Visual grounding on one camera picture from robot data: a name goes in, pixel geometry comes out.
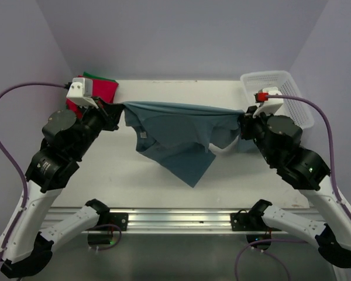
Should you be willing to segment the blue-grey t shirt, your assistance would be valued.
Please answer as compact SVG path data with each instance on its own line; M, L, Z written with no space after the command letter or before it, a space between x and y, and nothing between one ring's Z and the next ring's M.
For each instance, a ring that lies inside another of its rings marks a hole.
M136 151L195 187L215 160L210 146L226 149L240 135L242 110L170 102L124 102Z

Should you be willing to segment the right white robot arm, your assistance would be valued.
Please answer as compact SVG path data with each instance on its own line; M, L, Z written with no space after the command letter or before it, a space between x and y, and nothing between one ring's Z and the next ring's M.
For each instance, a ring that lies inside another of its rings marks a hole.
M351 269L351 213L339 190L334 190L331 169L323 158L301 145L302 129L284 115L255 114L251 106L239 117L241 138L253 141L271 169L307 199L321 220L285 211L260 199L247 214L254 229L275 228L300 238L329 263Z

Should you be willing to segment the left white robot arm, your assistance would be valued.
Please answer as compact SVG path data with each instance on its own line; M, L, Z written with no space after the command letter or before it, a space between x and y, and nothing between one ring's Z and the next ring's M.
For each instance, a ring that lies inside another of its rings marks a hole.
M23 176L25 188L0 237L0 269L9 279L38 274L59 247L85 230L120 230L111 223L109 208L97 199L87 201L62 222L41 229L51 205L94 140L102 131L118 129L124 105L108 104L100 98L94 102L82 118L69 109L54 112L42 129L40 150Z

